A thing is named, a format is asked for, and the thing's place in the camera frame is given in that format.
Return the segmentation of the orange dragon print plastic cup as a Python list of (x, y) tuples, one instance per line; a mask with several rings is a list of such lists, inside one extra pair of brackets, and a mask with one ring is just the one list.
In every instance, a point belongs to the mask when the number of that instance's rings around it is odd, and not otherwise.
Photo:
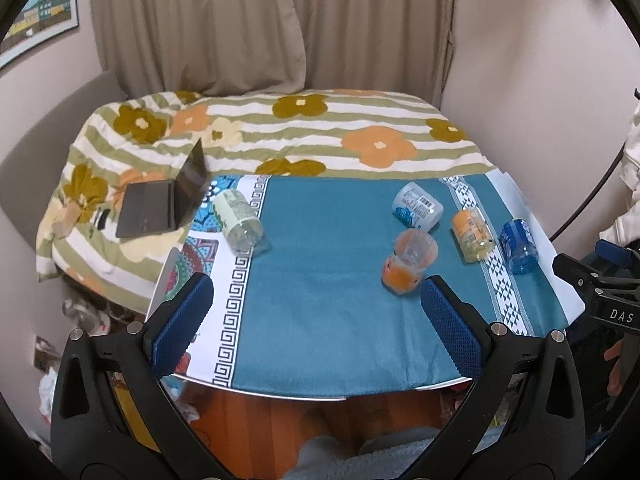
[(382, 283), (397, 296), (411, 294), (437, 257), (438, 245), (431, 234), (405, 230), (394, 241), (393, 252), (383, 264)]

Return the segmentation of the orange label plastic cup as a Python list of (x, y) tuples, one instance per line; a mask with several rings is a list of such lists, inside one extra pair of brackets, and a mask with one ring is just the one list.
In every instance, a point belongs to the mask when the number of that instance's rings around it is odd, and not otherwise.
[(494, 237), (477, 207), (458, 211), (452, 217), (451, 229), (467, 263), (486, 259), (496, 247)]

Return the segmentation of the white blue label plastic cup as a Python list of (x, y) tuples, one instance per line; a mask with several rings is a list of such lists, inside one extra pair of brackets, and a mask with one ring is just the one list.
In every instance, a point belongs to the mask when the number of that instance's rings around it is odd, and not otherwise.
[(416, 182), (404, 185), (392, 203), (392, 215), (408, 229), (430, 232), (443, 213), (444, 206)]

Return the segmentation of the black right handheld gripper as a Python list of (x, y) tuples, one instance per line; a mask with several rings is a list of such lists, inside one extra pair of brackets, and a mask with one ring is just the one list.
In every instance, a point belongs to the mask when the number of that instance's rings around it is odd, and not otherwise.
[(557, 278), (575, 289), (591, 321), (620, 330), (624, 348), (620, 355), (623, 388), (608, 408), (602, 429), (613, 429), (623, 417), (639, 389), (639, 243), (620, 247), (598, 240), (594, 248), (599, 270), (569, 255), (554, 257)]

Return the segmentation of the grey fluffy blanket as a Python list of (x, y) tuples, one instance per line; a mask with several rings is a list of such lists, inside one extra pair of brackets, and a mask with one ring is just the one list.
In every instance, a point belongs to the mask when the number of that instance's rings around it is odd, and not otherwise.
[(336, 437), (313, 437), (302, 445), (295, 467), (283, 479), (395, 479), (438, 434), (431, 427), (384, 434), (364, 442), (354, 456)]

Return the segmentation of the black laptop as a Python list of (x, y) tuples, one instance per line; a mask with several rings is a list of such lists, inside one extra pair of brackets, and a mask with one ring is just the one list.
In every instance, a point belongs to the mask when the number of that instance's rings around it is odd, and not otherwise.
[(130, 183), (125, 188), (116, 236), (142, 237), (178, 230), (208, 188), (202, 141), (195, 143), (173, 179)]

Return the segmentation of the teal patterned tablecloth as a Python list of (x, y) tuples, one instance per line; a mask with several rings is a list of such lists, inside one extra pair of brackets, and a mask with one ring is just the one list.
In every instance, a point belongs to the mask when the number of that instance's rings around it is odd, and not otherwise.
[[(433, 389), (461, 374), (423, 312), (418, 294), (397, 296), (382, 269), (402, 231), (393, 214), (394, 180), (294, 177), (217, 179), (257, 209), (269, 248), (240, 258), (213, 222), (199, 224), (177, 260), (167, 261), (164, 293), (195, 272), (212, 278), (213, 303), (176, 367), (180, 378), (289, 399), (343, 399)], [(503, 172), (431, 179), (422, 188), (444, 208), (433, 229), (438, 254), (430, 272), (486, 321), (542, 337), (574, 322), (584, 304), (552, 272), (555, 255), (518, 187)], [(463, 259), (451, 221), (480, 210), (492, 234), (525, 220), (539, 260), (513, 274), (500, 250)]]

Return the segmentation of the grey bed headboard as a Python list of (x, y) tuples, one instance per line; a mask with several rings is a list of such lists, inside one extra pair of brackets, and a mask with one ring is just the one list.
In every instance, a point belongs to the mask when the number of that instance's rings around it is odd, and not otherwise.
[(126, 99), (107, 70), (47, 112), (2, 160), (1, 208), (30, 248), (82, 125), (98, 107)]

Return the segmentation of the floral striped duvet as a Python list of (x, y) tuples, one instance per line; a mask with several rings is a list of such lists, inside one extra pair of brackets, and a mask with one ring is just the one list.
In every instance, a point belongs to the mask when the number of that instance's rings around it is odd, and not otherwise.
[(416, 96), (363, 90), (208, 98), (158, 92), (96, 108), (67, 151), (36, 236), (40, 281), (61, 275), (137, 313), (186, 230), (121, 240), (126, 187), (175, 177), (201, 145), (211, 174), (433, 179), (484, 174), (466, 133)]

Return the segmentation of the beige curtain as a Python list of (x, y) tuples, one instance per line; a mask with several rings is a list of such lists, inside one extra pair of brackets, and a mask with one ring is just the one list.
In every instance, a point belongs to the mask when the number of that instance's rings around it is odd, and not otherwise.
[(454, 0), (91, 0), (96, 50), (130, 96), (306, 89), (442, 98)]

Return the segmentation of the framed building poster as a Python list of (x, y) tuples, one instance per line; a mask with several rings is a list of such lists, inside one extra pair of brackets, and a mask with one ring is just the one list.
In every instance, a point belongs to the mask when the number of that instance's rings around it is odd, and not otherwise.
[(78, 27), (78, 0), (28, 0), (2, 39), (1, 68)]

